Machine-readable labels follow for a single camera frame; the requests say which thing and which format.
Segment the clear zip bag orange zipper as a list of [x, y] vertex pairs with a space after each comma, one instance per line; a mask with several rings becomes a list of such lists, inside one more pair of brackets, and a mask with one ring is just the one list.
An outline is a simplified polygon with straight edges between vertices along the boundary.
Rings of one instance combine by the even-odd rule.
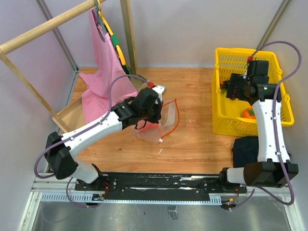
[[139, 132], [139, 129], [144, 125], [144, 120], [137, 123], [137, 128], [132, 126], [131, 135], [138, 137], [144, 141], [161, 143], [163, 139], [170, 135], [179, 125], [180, 112], [178, 109], [177, 99], [166, 100], [163, 103], [161, 111], [161, 119], [159, 120], [159, 128], [152, 129], [146, 132]]

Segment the watermelon slice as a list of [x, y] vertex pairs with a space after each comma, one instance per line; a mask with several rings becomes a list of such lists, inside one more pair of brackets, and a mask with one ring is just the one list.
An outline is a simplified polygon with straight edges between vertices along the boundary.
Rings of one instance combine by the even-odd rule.
[[142, 127], [139, 129], [139, 132], [146, 132], [152, 129], [156, 129], [159, 128], [159, 124], [158, 123], [150, 123], [145, 121], [144, 125], [142, 125]]

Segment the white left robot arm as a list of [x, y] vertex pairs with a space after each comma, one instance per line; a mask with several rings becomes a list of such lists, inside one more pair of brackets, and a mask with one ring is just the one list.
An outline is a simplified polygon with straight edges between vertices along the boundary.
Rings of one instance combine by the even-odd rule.
[[71, 132], [59, 135], [51, 133], [47, 138], [44, 154], [54, 176], [58, 180], [73, 177], [82, 180], [96, 191], [103, 185], [100, 170], [94, 164], [77, 159], [77, 155], [102, 138], [130, 126], [141, 129], [138, 123], [158, 123], [163, 106], [162, 96], [166, 88], [162, 85], [142, 89], [136, 97], [125, 99], [96, 120]]

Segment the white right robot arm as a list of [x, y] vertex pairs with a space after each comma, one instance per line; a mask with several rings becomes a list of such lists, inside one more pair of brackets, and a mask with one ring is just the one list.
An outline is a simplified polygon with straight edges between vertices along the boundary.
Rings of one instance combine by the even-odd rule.
[[225, 176], [218, 180], [219, 189], [228, 193], [235, 184], [282, 188], [299, 169], [297, 164], [291, 163], [284, 143], [278, 84], [269, 83], [268, 76], [231, 74], [227, 96], [247, 101], [252, 106], [257, 121], [258, 157], [257, 162], [244, 167], [224, 168]]

